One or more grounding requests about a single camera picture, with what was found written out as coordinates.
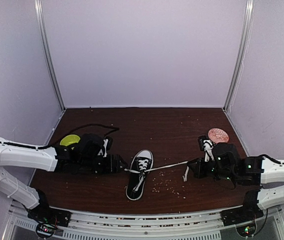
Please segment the black white canvas sneaker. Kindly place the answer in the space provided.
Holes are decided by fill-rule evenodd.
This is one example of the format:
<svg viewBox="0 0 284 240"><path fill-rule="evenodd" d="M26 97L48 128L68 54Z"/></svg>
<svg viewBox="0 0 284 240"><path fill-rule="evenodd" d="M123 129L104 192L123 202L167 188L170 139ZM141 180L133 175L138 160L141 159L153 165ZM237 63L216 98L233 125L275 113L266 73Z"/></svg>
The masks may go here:
<svg viewBox="0 0 284 240"><path fill-rule="evenodd" d="M126 188L126 196L131 201L141 199L144 191L148 170L153 167L153 154L144 149L138 152L131 161L129 183Z"/></svg>

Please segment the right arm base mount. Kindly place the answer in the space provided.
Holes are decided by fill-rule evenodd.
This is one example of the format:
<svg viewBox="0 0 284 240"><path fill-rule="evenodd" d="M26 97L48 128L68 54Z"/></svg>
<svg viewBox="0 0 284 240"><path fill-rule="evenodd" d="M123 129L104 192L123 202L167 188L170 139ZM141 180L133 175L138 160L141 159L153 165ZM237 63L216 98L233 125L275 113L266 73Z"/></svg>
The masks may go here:
<svg viewBox="0 0 284 240"><path fill-rule="evenodd" d="M256 235L258 227L256 220L262 218L264 212L258 209L238 207L221 211L223 225L235 226L239 236L250 238Z"/></svg>

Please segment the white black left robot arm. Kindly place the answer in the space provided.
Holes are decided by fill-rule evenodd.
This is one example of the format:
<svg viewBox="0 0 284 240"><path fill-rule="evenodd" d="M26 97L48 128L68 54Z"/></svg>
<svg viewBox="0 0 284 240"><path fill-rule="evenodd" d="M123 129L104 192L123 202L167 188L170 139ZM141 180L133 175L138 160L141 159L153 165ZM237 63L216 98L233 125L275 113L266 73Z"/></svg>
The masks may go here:
<svg viewBox="0 0 284 240"><path fill-rule="evenodd" d="M29 145L0 137L0 191L20 202L32 216L49 222L54 217L46 195L9 174L4 167L22 167L52 173L115 174L127 168L121 156L109 154L111 137L69 134L57 145Z"/></svg>

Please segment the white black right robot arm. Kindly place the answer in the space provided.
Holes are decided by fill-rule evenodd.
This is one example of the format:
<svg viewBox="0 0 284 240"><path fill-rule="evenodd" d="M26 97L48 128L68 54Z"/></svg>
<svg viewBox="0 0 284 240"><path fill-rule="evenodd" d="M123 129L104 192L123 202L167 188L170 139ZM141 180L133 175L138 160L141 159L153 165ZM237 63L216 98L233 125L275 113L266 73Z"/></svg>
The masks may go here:
<svg viewBox="0 0 284 240"><path fill-rule="evenodd" d="M186 163L183 180L189 171L195 178L212 177L215 180L230 180L233 186L258 186L259 189L246 193L238 217L248 221L257 211L284 204L284 160L267 154L241 158L233 144L217 144L205 140L200 145L205 153Z"/></svg>

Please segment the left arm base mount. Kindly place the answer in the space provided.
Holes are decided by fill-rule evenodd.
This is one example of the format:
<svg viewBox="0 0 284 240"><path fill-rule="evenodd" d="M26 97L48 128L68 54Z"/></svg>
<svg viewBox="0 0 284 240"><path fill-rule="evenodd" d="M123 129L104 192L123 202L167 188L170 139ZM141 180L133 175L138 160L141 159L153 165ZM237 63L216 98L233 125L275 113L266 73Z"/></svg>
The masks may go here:
<svg viewBox="0 0 284 240"><path fill-rule="evenodd" d="M52 237L59 227L68 227L71 212L56 208L40 209L25 209L27 217L37 222L35 233L40 239L48 239Z"/></svg>

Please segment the white shoelace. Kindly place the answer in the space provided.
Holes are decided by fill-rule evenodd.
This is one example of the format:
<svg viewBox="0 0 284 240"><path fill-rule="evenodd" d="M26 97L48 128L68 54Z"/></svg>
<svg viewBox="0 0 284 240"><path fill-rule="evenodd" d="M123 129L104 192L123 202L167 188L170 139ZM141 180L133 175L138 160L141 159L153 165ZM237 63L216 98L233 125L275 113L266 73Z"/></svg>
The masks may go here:
<svg viewBox="0 0 284 240"><path fill-rule="evenodd" d="M172 167L176 167L176 166L180 166L180 165L186 165L187 163L188 163L188 161L183 161L183 162L179 162L179 163L174 163L174 164L165 165L165 166L156 167L156 168L151 168L151 169L142 170L142 171L125 168L124 171L129 172L129 173L134 173L134 174L140 174L141 172L148 173L148 172L152 172L152 171L156 171L156 170L168 169L168 168L172 168ZM188 166L186 166L185 173L182 176L183 182L186 182L188 180L189 170L190 170L190 168Z"/></svg>

